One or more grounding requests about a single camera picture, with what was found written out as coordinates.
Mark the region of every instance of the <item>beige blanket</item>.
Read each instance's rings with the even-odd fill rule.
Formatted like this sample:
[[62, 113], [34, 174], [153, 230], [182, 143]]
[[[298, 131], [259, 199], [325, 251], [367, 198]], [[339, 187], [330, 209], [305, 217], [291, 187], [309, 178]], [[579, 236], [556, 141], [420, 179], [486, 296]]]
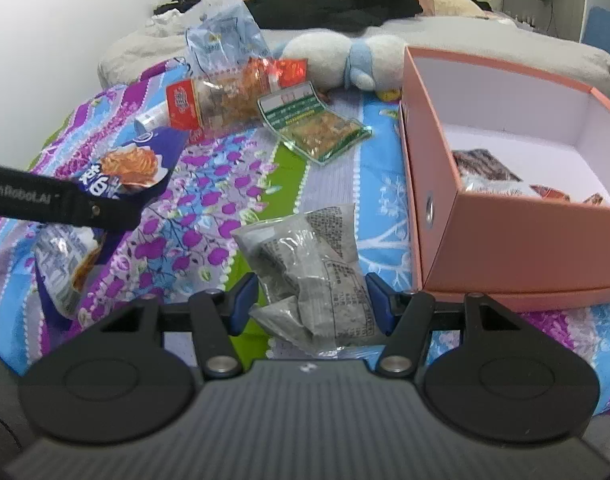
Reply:
[[[183, 31], [178, 14], [168, 13], [158, 17], [156, 23], [117, 41], [100, 60], [101, 84], [106, 88], [132, 82], [157, 62], [184, 56]], [[263, 35], [273, 49], [303, 32], [264, 30]], [[376, 34], [393, 34], [414, 46], [522, 63], [595, 86], [610, 99], [610, 55], [585, 44], [520, 30], [495, 20], [461, 16], [390, 20], [382, 27], [369, 27], [363, 37]]]

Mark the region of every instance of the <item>metal screw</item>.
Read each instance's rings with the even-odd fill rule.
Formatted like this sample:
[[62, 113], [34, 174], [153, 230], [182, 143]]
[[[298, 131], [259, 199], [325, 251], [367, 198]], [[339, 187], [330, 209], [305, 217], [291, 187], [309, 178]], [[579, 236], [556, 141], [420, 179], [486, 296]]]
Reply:
[[434, 225], [434, 197], [431, 193], [427, 196], [427, 202], [425, 203], [425, 220], [429, 227]]
[[393, 374], [401, 374], [411, 367], [411, 360], [402, 355], [389, 355], [381, 361], [381, 368]]
[[239, 365], [239, 362], [229, 355], [216, 355], [207, 360], [207, 367], [218, 374], [226, 374]]

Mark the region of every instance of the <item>purple snack bag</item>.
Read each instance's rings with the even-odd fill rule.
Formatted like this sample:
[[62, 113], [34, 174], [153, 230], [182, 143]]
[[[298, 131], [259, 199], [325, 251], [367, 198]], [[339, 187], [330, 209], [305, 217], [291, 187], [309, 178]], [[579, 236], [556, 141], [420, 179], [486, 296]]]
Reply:
[[[174, 128], [156, 128], [105, 153], [77, 183], [93, 196], [145, 207], [165, 191], [187, 135]], [[69, 328], [90, 272], [108, 262], [123, 235], [64, 224], [41, 228], [34, 246], [36, 282], [50, 332], [58, 335]]]

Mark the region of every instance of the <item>power cord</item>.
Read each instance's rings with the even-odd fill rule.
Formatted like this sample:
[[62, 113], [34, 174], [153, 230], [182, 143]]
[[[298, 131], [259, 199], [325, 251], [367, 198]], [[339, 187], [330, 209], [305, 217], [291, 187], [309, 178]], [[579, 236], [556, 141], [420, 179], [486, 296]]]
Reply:
[[547, 25], [547, 34], [549, 34], [549, 29], [551, 27], [551, 22], [554, 20], [554, 34], [558, 37], [558, 27], [556, 26], [556, 20], [554, 18], [554, 0], [549, 0], [549, 5], [551, 6], [551, 12], [549, 13], [549, 25]]
[[7, 430], [7, 432], [10, 434], [10, 436], [14, 440], [14, 444], [16, 444], [16, 446], [18, 447], [18, 450], [23, 451], [23, 446], [21, 445], [20, 440], [18, 439], [16, 434], [12, 431], [12, 428], [10, 428], [9, 425], [2, 418], [0, 418], [0, 425], [2, 425]]

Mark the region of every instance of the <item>white plush toy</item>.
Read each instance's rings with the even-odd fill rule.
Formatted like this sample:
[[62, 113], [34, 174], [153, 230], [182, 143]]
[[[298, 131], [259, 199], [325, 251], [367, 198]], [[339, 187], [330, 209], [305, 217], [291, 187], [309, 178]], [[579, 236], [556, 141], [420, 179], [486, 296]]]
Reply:
[[405, 42], [396, 36], [351, 40], [337, 32], [308, 32], [274, 56], [307, 59], [309, 79], [322, 91], [354, 85], [392, 100], [400, 95], [404, 50]]

